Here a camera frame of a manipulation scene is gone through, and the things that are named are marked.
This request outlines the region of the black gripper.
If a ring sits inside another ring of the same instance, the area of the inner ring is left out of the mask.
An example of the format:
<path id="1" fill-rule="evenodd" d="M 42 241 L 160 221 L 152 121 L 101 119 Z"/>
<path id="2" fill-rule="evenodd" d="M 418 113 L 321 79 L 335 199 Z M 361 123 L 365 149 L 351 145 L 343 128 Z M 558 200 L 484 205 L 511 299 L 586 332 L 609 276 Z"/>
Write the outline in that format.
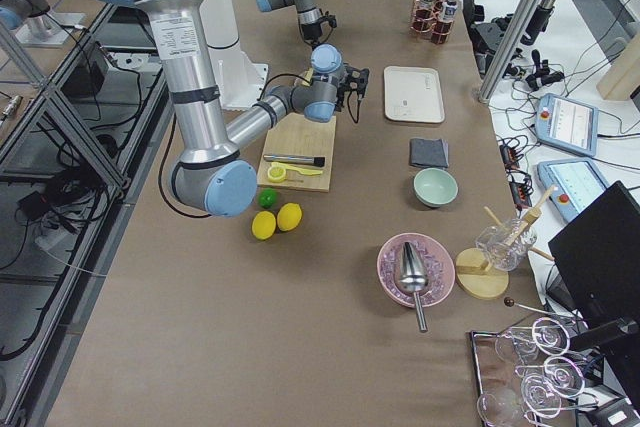
<path id="1" fill-rule="evenodd" d="M 345 65 L 345 76 L 342 81 L 342 89 L 345 93 L 355 92 L 358 97 L 364 97 L 369 83 L 370 70 L 358 69 L 349 64 Z M 336 98 L 336 110 L 341 112 L 344 108 L 346 94 L 339 91 Z"/>
<path id="2" fill-rule="evenodd" d="M 330 27 L 330 32 L 325 37 L 323 37 L 322 31 L 324 23 L 327 23 Z M 326 42 L 336 27 L 337 19 L 332 14 L 324 14 L 317 19 L 299 20 L 299 30 L 302 40 L 305 43 L 309 43 L 311 49 L 315 49 L 320 45 L 320 43 Z"/>

